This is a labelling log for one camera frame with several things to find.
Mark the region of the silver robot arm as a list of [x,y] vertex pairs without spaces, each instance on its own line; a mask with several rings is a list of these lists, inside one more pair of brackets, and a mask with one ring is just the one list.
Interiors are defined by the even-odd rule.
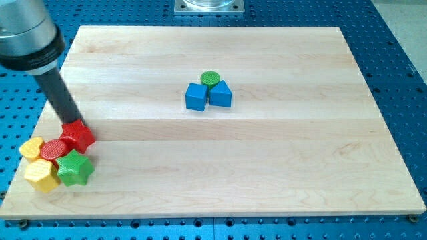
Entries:
[[1,65],[30,75],[57,67],[65,50],[59,27],[42,0],[1,0]]

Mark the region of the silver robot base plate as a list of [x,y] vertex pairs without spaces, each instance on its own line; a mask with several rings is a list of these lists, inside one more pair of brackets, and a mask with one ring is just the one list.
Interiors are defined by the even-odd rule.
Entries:
[[244,0],[175,0],[175,15],[243,15]]

